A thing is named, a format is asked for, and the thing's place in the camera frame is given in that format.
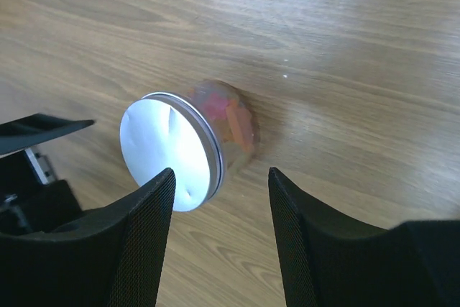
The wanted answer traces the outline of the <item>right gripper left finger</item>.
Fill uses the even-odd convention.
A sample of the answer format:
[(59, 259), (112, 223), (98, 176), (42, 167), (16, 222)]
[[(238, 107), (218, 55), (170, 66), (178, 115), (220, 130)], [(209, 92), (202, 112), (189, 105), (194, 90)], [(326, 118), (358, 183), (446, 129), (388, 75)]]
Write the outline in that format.
[(1, 235), (2, 306), (155, 306), (175, 196), (166, 168), (51, 232)]

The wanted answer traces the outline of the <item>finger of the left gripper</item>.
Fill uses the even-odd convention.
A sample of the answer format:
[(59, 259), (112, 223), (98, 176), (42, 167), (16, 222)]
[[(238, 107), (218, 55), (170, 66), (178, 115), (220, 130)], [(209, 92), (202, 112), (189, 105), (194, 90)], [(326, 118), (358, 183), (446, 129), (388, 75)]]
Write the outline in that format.
[(1, 154), (63, 137), (95, 124), (92, 119), (69, 120), (46, 114), (33, 114), (1, 124)]

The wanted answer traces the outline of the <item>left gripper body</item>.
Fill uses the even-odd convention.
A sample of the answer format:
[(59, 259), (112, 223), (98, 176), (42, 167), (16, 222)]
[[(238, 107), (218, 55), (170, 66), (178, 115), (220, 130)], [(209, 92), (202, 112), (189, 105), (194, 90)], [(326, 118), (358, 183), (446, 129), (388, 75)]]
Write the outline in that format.
[(1, 233), (53, 232), (83, 215), (68, 182), (34, 148), (1, 158)]

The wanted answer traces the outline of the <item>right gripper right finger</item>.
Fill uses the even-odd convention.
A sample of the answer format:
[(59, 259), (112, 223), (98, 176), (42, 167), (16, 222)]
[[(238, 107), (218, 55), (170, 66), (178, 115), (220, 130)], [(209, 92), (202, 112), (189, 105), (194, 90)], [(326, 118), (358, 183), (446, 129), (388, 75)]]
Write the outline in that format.
[(268, 173), (288, 306), (457, 306), (459, 222), (406, 221), (382, 229)]

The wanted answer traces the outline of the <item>white round lid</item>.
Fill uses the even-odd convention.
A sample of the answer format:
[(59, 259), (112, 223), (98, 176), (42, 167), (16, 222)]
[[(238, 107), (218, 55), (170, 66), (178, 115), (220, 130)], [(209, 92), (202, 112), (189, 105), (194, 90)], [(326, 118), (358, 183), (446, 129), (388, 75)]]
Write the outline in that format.
[(119, 141), (125, 164), (138, 185), (165, 168), (175, 174), (174, 211), (192, 211), (221, 189), (224, 154), (205, 116), (187, 98), (158, 91), (123, 114)]

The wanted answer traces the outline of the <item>clear plastic cup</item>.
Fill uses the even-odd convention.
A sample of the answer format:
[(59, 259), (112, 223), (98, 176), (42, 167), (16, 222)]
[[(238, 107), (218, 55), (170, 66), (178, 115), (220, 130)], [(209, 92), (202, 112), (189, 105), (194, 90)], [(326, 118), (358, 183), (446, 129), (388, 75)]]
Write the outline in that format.
[(257, 146), (257, 123), (242, 93), (217, 80), (201, 81), (185, 92), (211, 125), (231, 175), (248, 163)]

